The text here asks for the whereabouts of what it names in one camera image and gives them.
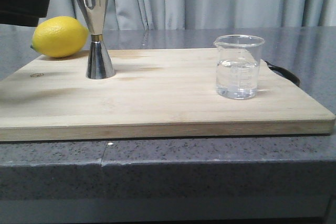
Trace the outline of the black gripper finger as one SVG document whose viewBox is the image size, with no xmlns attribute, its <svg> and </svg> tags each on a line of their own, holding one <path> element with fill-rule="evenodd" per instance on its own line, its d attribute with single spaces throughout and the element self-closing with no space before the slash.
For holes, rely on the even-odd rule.
<svg viewBox="0 0 336 224">
<path fill-rule="evenodd" d="M 50 0 L 1 0 L 1 24 L 36 27 L 47 16 Z"/>
</svg>

